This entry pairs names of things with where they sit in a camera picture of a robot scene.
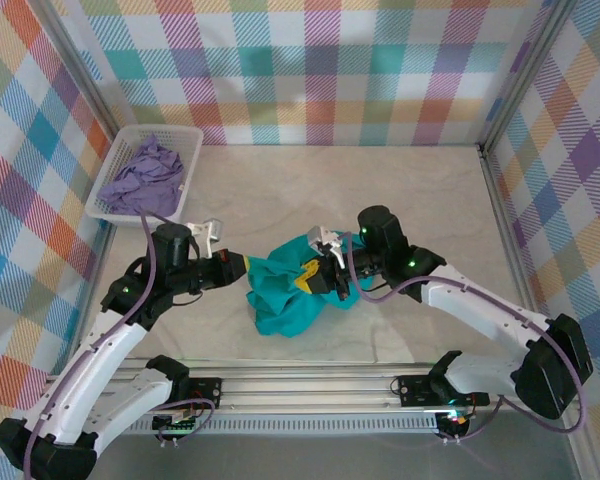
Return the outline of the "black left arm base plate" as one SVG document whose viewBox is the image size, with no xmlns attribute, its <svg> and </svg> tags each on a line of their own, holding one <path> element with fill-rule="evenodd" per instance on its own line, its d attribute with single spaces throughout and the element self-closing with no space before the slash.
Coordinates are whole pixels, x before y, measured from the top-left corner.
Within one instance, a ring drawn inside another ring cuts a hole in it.
<svg viewBox="0 0 600 480">
<path fill-rule="evenodd" d="M 220 377 L 190 377 L 185 393 L 186 399 L 204 398 L 220 406 L 223 380 Z"/>
</svg>

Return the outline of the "teal t-shirt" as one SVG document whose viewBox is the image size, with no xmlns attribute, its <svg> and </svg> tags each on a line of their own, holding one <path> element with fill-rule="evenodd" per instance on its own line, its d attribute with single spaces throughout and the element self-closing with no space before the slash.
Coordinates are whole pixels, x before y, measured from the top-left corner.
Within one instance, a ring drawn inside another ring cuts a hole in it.
<svg viewBox="0 0 600 480">
<path fill-rule="evenodd" d="M 312 325 L 326 306 L 348 310 L 360 299 L 354 287 L 344 301 L 335 292 L 311 295 L 298 288 L 295 280 L 304 272 L 303 265 L 314 256 L 307 238 L 300 235 L 265 259 L 249 259 L 250 291 L 246 298 L 255 311 L 255 326 L 260 334 L 297 336 Z"/>
</svg>

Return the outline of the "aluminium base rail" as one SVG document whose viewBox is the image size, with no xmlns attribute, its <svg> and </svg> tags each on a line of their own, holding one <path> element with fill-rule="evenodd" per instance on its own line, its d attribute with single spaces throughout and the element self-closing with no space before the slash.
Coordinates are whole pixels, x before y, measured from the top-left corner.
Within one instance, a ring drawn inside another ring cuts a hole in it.
<svg viewBox="0 0 600 480">
<path fill-rule="evenodd" d="M 401 408 L 394 378 L 427 375 L 428 364 L 260 361 L 181 363 L 163 355 L 157 359 L 126 359 L 109 378 L 95 405 L 123 392 L 146 367 L 174 376 L 220 377 L 223 390 L 216 414 L 381 413 Z"/>
</svg>

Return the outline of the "white plastic basket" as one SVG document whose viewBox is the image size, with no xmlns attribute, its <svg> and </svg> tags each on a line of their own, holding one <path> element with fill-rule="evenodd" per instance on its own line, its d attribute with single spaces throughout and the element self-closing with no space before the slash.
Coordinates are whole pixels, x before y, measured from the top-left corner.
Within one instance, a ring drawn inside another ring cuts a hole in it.
<svg viewBox="0 0 600 480">
<path fill-rule="evenodd" d="M 115 137 L 102 167 L 93 182 L 84 211 L 89 217 L 109 222 L 118 227 L 141 228 L 138 215 L 119 215 L 111 211 L 109 205 L 97 198 L 101 188 L 114 180 L 139 149 L 144 140 L 155 136 L 162 147 L 179 154 L 183 164 L 183 178 L 179 186 L 180 196 L 174 213 L 167 219 L 181 222 L 192 176 L 203 142 L 203 132 L 197 127 L 165 124 L 138 124 L 123 127 Z"/>
</svg>

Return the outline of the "aluminium side rail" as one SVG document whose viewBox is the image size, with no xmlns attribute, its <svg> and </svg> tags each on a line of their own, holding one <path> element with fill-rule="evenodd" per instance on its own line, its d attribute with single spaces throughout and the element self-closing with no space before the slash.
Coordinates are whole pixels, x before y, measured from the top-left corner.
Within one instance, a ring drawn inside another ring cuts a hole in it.
<svg viewBox="0 0 600 480">
<path fill-rule="evenodd" d="M 505 260 L 515 286 L 517 295 L 516 305 L 520 307 L 523 312 L 535 312 L 537 310 L 537 304 L 526 277 L 522 256 L 518 244 L 516 243 L 516 236 L 512 224 L 509 221 L 505 203 L 498 189 L 496 178 L 491 170 L 486 155 L 479 145 L 476 146 L 476 152 L 490 198 L 495 223 L 504 249 Z"/>
</svg>

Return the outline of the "purple crumpled cloth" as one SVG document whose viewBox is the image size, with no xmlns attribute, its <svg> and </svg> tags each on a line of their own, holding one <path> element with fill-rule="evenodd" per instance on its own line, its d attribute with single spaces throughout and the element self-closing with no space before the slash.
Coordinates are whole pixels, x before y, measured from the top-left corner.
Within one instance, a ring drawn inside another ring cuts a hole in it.
<svg viewBox="0 0 600 480">
<path fill-rule="evenodd" d="M 112 214 L 175 213 L 184 166 L 180 155 L 164 146 L 154 134 L 148 136 L 114 179 L 97 193 Z"/>
</svg>

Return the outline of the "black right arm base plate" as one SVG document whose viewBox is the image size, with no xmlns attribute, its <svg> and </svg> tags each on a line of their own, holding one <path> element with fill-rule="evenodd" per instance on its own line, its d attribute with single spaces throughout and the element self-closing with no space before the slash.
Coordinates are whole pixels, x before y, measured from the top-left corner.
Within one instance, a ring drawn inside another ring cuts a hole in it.
<svg viewBox="0 0 600 480">
<path fill-rule="evenodd" d="M 394 378 L 394 392 L 402 407 L 483 407 L 490 405 L 486 393 L 460 393 L 444 377 L 401 375 Z"/>
</svg>

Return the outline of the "aluminium corner post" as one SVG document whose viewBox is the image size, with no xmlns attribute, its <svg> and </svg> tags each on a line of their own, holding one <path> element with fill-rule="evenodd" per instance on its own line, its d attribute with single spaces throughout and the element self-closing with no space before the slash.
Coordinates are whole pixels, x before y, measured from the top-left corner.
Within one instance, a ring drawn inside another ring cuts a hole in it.
<svg viewBox="0 0 600 480">
<path fill-rule="evenodd" d="M 489 157 L 503 136 L 577 3 L 578 0 L 542 0 L 478 137 L 477 148 L 482 158 Z"/>
<path fill-rule="evenodd" d="M 102 125 L 103 131 L 110 140 L 114 140 L 119 132 L 119 125 L 51 0 L 25 1 L 49 36 L 78 89 L 84 94 L 86 102 Z"/>
</svg>

